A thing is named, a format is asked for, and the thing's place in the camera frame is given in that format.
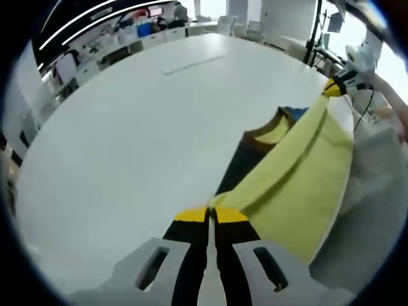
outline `cable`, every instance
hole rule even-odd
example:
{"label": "cable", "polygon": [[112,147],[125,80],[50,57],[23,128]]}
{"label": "cable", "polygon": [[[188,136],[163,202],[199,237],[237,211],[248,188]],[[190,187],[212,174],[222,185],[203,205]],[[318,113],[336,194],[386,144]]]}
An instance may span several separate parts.
{"label": "cable", "polygon": [[368,108],[369,108],[370,105],[371,105],[372,98],[374,97],[374,92],[375,92],[375,90],[372,89],[372,94],[371,94],[371,97],[370,97],[370,101],[368,102],[368,105],[367,105],[367,107],[365,108],[364,112],[362,113],[361,117],[358,119],[357,124],[356,124],[356,126],[354,127],[354,132],[357,130],[358,124],[360,123],[360,121],[361,121],[362,118],[364,117],[365,113],[367,113],[367,110],[368,110]]}

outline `white round table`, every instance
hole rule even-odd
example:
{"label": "white round table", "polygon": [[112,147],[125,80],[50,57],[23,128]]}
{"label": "white round table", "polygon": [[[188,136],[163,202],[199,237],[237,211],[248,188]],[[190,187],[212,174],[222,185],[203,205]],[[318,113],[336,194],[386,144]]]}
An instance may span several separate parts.
{"label": "white round table", "polygon": [[272,48],[218,34],[118,62],[31,145],[17,182],[24,242],[61,292],[100,285],[175,214],[214,195],[245,130],[278,106],[310,106],[326,81]]}

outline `computer monitor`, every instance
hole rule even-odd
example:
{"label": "computer monitor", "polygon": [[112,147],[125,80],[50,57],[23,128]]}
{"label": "computer monitor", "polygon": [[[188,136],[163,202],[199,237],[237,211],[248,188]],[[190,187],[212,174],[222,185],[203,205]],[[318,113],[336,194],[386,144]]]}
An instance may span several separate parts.
{"label": "computer monitor", "polygon": [[150,17],[158,17],[163,15],[163,8],[149,8]]}

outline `white cabinet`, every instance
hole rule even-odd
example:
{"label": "white cabinet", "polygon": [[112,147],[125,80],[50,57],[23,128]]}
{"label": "white cabinet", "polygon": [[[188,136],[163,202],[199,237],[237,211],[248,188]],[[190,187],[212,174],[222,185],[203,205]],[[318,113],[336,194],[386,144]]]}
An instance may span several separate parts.
{"label": "white cabinet", "polygon": [[175,29],[166,30],[164,32],[166,36],[166,41],[173,41],[173,40],[181,40],[182,38],[186,37],[186,29],[185,27],[178,27]]}
{"label": "white cabinet", "polygon": [[91,78],[96,76],[100,72],[98,64],[96,61],[88,61],[83,66],[80,66],[80,69],[76,73],[76,81],[79,86],[83,86]]}
{"label": "white cabinet", "polygon": [[158,32],[149,36],[143,37],[143,48],[148,49],[166,42],[164,32]]}

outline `yellow cloth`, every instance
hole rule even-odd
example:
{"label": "yellow cloth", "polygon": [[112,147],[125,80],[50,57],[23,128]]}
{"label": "yellow cloth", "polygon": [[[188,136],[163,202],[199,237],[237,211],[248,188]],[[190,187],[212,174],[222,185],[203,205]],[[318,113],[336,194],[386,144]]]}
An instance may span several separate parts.
{"label": "yellow cloth", "polygon": [[255,139],[263,143],[269,143],[269,144],[278,143],[280,142],[282,138],[285,137],[288,131],[289,131],[289,120],[285,116],[282,116],[280,118],[278,125],[273,130],[271,130],[270,132],[264,135],[255,137]]}
{"label": "yellow cloth", "polygon": [[273,240],[310,263],[339,211],[353,140],[319,99],[291,131],[229,193],[210,206],[245,214],[262,239]]}

